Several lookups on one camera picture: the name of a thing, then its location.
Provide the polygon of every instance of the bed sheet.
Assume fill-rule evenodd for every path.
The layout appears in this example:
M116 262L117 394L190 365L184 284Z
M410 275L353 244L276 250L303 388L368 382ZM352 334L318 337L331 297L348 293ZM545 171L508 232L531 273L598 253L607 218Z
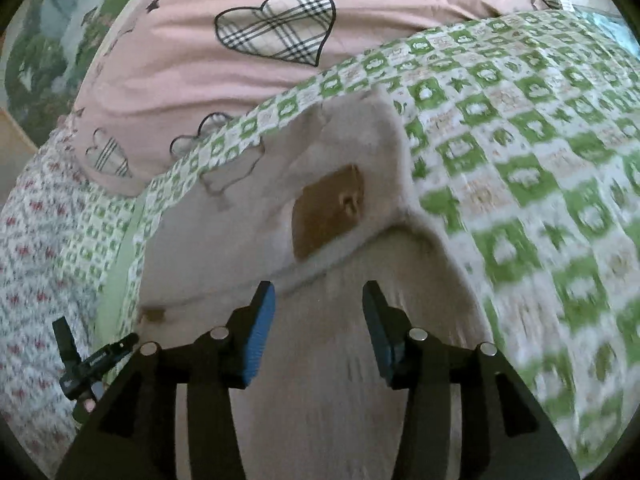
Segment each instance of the bed sheet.
M87 175L137 196L212 111L242 116L351 56L540 0L148 0L92 66L74 146Z
M580 18L593 23L600 29L602 34L615 41L632 56L640 60L640 44L638 44L638 40L624 18L593 12L592 10L576 9L575 13Z
M88 192L69 140L67 128L53 131L0 213L0 412L49 476L76 434L51 323L65 316L88 355L96 307L94 289L55 271Z
M422 206L442 223L495 341L585 473L639 400L639 73L626 50L570 12L429 29L347 60L201 140L152 181L142 212L96 192L63 269L101 288L113 262L124 266L111 333L132 330L145 243L199 172L315 102L382 83L412 142ZM122 262L125 234L131 258Z
M128 1L25 0L12 19L1 47L0 103L36 145L47 140L59 115L71 111L94 55L104 52L100 44ZM543 1L572 10L572 0ZM610 4L595 10L607 9Z
M127 0L117 0L117 7L113 8L115 11L106 6L102 9L100 5L103 1L97 0L96 9L87 7L79 17L78 23L82 22L82 27L87 27L81 43L83 54L77 58L81 61L79 68L75 65L68 67L75 77L75 85L68 87L70 93L65 97L62 107L35 100L25 108L28 114L21 120L42 122L38 128L44 135L45 130L49 131L55 125L60 113L71 110L76 85L84 77L93 54L104 50L99 43L114 19L113 12L117 14ZM561 0L546 1L552 6L562 6ZM95 12L87 13L88 21L84 22L83 16L88 10ZM4 60L16 43L10 41L7 45L3 52ZM49 70L46 63L42 66L33 64L31 69L34 78L41 71ZM3 209L0 218L0 308L2 351L6 353L0 358L0 410L30 456L49 475L55 471L75 431L70 423L71 404L57 389L58 367L62 364L58 361L52 333L47 326L59 313L68 316L79 348L83 353L90 350L95 344L92 334L95 298L97 291L104 286L101 276L108 269L108 262L113 261L114 251L117 250L116 247L107 248L101 266L92 268L79 262L78 274L72 278L49 277L53 266L51 257L57 255L72 234L77 232L83 205L104 198L99 189L81 186L81 183L84 185L84 176L67 157L66 144L72 131L71 124L63 130L54 131L53 140L47 141L44 152L37 156L19 179L12 202ZM55 204L54 209L50 209L52 203ZM100 214L113 219L114 232L123 236L127 218L134 210L134 201L109 204L110 209ZM88 255L81 253L73 257L82 260ZM36 305L37 308L27 310L23 307L21 312L24 315L14 316L12 309L17 305ZM635 405L628 396L625 400ZM615 416L612 420L614 425L618 421Z

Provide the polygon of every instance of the green checkered blanket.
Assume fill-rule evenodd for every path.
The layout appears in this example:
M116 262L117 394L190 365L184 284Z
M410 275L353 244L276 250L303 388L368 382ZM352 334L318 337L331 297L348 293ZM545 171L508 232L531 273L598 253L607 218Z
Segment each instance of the green checkered blanket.
M495 341L586 472L637 405L639 72L562 10L426 30L233 120L152 181L139 221L130 224L135 200L95 189L62 271L100 289L128 229L134 256L113 338L129 332L145 244L200 172L312 104L383 84L406 125L422 206L445 228Z

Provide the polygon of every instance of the pink floral pattern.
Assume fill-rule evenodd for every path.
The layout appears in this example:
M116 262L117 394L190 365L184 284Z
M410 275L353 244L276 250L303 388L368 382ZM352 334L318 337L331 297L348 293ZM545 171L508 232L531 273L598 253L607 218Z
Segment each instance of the pink floral pattern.
M95 292L61 279L57 256L88 193L72 158L72 118L27 165L0 213L0 413L28 455L52 477L75 437L73 403L51 323L66 316L88 355Z

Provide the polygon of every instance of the black clamp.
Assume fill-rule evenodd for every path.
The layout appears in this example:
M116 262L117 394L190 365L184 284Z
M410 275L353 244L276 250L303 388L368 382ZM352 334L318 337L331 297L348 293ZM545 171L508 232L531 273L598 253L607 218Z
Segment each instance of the black clamp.
M105 392L58 470L63 480L175 480L175 395L187 384L193 480L244 480L229 388L255 377L275 311L270 282L192 344L144 343Z
M76 342L64 317L53 322L53 333L58 343L58 351L65 365L60 378L60 388L69 400L100 400L104 389L102 378L115 365L129 355L138 342L138 336L131 333L120 341L108 344L82 360Z
M377 282L365 284L362 307L380 375L410 391L394 480L445 478L451 384L462 394L460 479L580 479L551 421L492 343L443 344L390 307Z

